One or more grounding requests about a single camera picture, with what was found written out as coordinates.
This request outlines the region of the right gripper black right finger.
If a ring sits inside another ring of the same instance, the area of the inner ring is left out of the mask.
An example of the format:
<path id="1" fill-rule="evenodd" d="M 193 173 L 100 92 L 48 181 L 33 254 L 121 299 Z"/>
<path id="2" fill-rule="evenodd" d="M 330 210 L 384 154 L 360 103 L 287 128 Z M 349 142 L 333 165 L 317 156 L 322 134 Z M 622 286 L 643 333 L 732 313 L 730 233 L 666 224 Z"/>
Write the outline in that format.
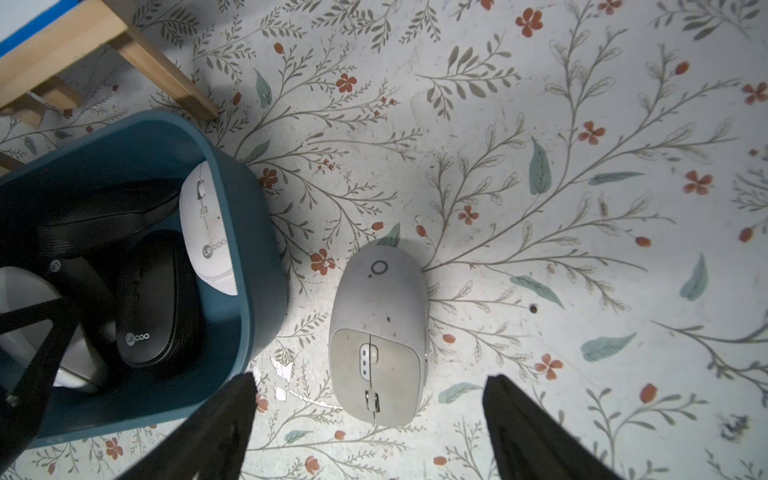
<path id="1" fill-rule="evenodd" d="M 487 378 L 482 405 L 502 479 L 618 477 L 506 376 Z"/>

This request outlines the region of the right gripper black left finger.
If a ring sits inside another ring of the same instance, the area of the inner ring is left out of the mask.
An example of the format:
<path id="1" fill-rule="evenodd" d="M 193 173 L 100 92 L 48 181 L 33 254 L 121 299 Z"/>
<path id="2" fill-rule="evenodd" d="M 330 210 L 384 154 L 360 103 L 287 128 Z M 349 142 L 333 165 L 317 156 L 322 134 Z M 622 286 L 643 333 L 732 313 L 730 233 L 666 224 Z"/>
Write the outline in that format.
<path id="1" fill-rule="evenodd" d="M 257 387 L 250 372 L 234 376 L 123 479 L 237 479 L 254 417 Z"/>

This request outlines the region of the grey beige computer mouse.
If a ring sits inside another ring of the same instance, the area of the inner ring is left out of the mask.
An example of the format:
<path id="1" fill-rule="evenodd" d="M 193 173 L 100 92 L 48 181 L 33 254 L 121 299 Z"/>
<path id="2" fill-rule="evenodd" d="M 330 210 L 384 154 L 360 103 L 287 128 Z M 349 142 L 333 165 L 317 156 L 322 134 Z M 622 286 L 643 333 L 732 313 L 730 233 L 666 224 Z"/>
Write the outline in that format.
<path id="1" fill-rule="evenodd" d="M 429 294 L 405 250 L 385 240 L 350 258 L 336 290 L 329 372 L 340 407 L 377 426 L 415 418 L 427 377 Z"/>

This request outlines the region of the teal plastic storage box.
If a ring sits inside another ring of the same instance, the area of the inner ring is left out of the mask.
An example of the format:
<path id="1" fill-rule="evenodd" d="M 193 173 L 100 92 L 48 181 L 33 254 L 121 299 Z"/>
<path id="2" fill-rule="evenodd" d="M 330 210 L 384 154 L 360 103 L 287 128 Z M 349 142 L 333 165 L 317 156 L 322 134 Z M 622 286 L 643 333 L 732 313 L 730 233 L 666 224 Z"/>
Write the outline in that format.
<path id="1" fill-rule="evenodd" d="M 256 175 L 176 115 L 131 115 L 2 178 L 1 262 L 27 268 L 37 259 L 36 225 L 51 208 L 123 182 L 182 180 L 201 162 L 210 166 L 221 205 L 237 295 L 200 286 L 203 344 L 179 374 L 161 379 L 134 370 L 100 394 L 55 389 L 34 447 L 191 415 L 274 340 L 286 315 L 287 282 Z"/>

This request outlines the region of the white computer mouse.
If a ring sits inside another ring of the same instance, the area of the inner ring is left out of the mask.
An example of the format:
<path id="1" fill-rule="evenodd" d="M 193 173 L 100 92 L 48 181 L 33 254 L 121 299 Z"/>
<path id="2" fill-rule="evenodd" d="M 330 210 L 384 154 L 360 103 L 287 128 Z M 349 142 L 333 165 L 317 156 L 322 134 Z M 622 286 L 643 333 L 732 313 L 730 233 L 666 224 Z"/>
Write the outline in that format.
<path id="1" fill-rule="evenodd" d="M 186 177 L 178 197 L 181 231 L 190 264 L 200 280 L 237 296 L 232 257 L 208 161 Z"/>

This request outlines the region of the black bulky computer mouse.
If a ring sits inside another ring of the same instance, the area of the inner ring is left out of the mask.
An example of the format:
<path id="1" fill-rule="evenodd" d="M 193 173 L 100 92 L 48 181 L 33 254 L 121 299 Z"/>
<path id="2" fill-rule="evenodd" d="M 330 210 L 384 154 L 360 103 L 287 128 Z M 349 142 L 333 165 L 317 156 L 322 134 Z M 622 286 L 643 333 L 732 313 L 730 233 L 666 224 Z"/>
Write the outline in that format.
<path id="1" fill-rule="evenodd" d="M 40 255 L 77 258 L 137 235 L 177 209 L 180 189 L 179 180 L 151 179 L 71 200 L 37 226 Z"/>

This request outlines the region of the wooden easel stand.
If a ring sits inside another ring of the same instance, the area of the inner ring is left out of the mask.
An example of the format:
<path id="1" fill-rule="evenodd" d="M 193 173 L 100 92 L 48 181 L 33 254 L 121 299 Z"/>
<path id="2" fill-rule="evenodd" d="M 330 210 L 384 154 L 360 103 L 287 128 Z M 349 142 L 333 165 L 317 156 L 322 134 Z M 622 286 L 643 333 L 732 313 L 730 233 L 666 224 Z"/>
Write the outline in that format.
<path id="1" fill-rule="evenodd" d="M 197 120 L 214 120 L 218 107 L 150 40 L 133 20 L 130 1 L 80 1 L 72 10 L 25 39 L 1 41 L 1 115 L 26 125 L 31 153 L 46 113 L 90 109 L 61 72 L 103 47 L 122 56 L 167 97 Z"/>

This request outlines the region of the white board blue frame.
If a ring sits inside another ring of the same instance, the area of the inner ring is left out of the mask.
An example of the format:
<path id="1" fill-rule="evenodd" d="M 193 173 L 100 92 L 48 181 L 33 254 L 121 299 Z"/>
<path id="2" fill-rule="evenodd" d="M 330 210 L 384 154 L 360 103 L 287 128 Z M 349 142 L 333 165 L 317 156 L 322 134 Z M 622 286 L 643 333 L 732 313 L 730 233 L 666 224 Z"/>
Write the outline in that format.
<path id="1" fill-rule="evenodd" d="M 80 3 L 79 0 L 1 0 L 1 41 L 38 32 Z"/>

